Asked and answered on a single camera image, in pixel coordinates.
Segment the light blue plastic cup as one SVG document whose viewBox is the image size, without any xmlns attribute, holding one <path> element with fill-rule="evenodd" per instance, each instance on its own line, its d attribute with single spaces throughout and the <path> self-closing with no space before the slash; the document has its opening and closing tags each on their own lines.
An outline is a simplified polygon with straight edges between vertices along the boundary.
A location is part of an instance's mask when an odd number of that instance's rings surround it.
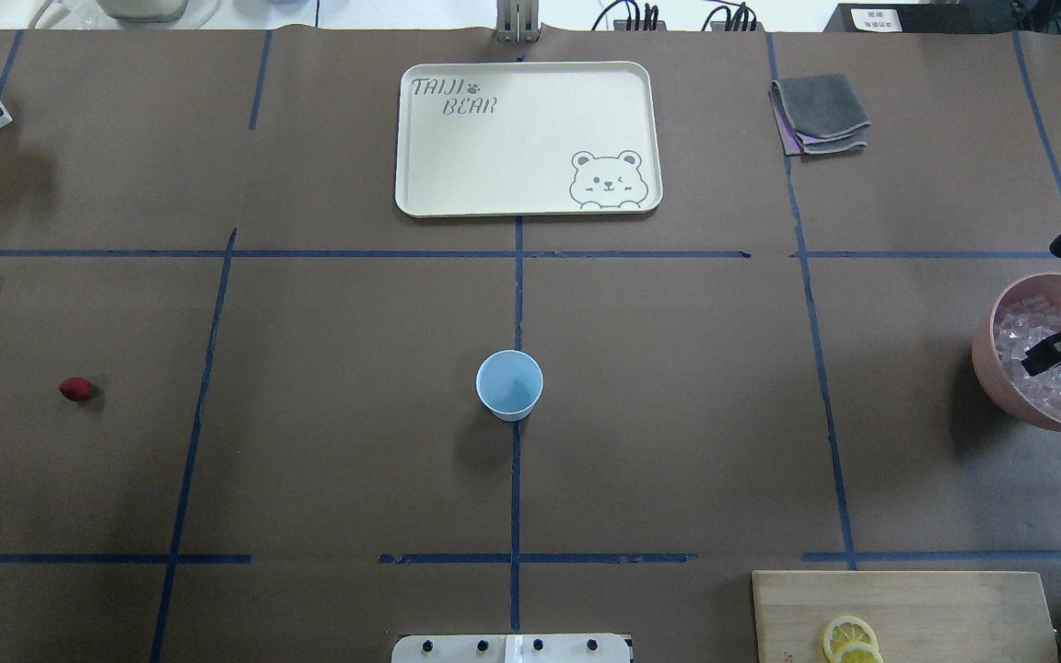
<svg viewBox="0 0 1061 663">
<path fill-rule="evenodd" d="M 497 419 L 521 421 L 542 397 L 544 377 L 535 357 L 507 349 L 485 357 L 475 376 L 480 402 Z"/>
</svg>

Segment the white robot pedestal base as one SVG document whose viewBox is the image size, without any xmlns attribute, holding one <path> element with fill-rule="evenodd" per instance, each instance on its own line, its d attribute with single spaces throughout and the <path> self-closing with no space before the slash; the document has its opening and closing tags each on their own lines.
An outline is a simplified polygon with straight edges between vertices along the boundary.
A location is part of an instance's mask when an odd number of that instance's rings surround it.
<svg viewBox="0 0 1061 663">
<path fill-rule="evenodd" d="M 633 662 L 630 636 L 612 633 L 410 634 L 392 662 Z"/>
</svg>

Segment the lemon slice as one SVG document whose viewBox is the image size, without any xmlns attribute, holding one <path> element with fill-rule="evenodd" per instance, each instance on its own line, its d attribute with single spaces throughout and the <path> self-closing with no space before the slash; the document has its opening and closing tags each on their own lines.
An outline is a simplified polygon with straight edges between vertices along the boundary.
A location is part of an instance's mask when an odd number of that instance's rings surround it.
<svg viewBox="0 0 1061 663">
<path fill-rule="evenodd" d="M 842 614 L 829 621 L 822 628 L 822 655 L 830 662 L 831 656 L 850 642 L 866 642 L 879 647 L 880 642 L 876 631 L 872 626 L 854 614 Z"/>
<path fill-rule="evenodd" d="M 879 647 L 866 642 L 850 642 L 839 647 L 831 656 L 833 663 L 883 663 L 884 658 Z"/>
</svg>

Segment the purple folded cloth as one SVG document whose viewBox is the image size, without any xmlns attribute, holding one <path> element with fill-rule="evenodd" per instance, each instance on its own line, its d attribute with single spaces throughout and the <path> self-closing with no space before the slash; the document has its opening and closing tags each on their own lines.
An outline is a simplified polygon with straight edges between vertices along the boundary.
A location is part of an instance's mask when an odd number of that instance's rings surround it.
<svg viewBox="0 0 1061 663">
<path fill-rule="evenodd" d="M 800 142 L 799 134 L 796 134 L 796 130 L 792 129 L 792 122 L 788 121 L 783 106 L 777 100 L 772 100 L 772 112 L 775 114 L 775 125 L 777 125 L 784 155 L 789 157 L 808 155 L 807 149 Z"/>
</svg>

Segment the pink bowl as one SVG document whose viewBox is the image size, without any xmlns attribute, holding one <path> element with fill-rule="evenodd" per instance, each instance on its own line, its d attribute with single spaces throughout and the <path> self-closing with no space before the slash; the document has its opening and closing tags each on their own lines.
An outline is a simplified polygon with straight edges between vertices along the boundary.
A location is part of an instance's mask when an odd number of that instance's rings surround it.
<svg viewBox="0 0 1061 663">
<path fill-rule="evenodd" d="M 1001 318 L 1002 311 L 1027 297 L 1045 297 L 1053 303 L 1061 303 L 1061 273 L 1027 275 L 1003 290 L 989 313 L 978 322 L 970 345 L 970 357 L 982 390 L 1002 411 L 1027 425 L 1061 433 L 1061 419 L 1028 402 L 1007 376 L 995 347 L 993 326 Z"/>
</svg>

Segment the cream bear print tray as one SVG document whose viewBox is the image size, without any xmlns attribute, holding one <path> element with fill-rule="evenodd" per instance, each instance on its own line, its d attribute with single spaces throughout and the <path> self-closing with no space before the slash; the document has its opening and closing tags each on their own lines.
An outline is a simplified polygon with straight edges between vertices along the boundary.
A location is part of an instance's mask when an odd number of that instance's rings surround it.
<svg viewBox="0 0 1061 663">
<path fill-rule="evenodd" d="M 412 217 L 641 214 L 663 192 L 641 64 L 416 64 L 401 78 L 394 200 Z"/>
</svg>

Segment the bamboo cutting board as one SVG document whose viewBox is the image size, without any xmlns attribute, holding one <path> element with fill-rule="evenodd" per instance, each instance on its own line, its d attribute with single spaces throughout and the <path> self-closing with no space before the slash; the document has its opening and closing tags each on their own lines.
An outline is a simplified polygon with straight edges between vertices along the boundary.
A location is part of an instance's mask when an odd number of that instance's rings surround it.
<svg viewBox="0 0 1061 663">
<path fill-rule="evenodd" d="M 1034 572 L 756 570 L 758 658 L 828 662 L 822 628 L 854 614 L 876 631 L 884 662 L 1056 662 Z"/>
</svg>

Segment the grey folded cloth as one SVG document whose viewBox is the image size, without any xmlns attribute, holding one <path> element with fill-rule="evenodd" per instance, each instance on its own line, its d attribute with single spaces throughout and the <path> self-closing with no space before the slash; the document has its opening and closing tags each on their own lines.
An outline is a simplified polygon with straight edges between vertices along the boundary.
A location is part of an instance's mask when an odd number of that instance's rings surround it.
<svg viewBox="0 0 1061 663">
<path fill-rule="evenodd" d="M 770 100 L 783 106 L 808 155 L 842 154 L 868 145 L 871 121 L 857 92 L 842 73 L 775 78 Z"/>
</svg>

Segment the red strawberry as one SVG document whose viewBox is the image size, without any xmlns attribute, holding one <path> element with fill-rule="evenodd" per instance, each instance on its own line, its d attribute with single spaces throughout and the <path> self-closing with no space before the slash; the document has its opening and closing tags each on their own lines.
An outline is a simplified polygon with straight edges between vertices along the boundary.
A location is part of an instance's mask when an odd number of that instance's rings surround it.
<svg viewBox="0 0 1061 663">
<path fill-rule="evenodd" d="M 70 377 L 59 383 L 58 390 L 71 402 L 83 402 L 92 398 L 94 385 L 87 378 Z"/>
</svg>

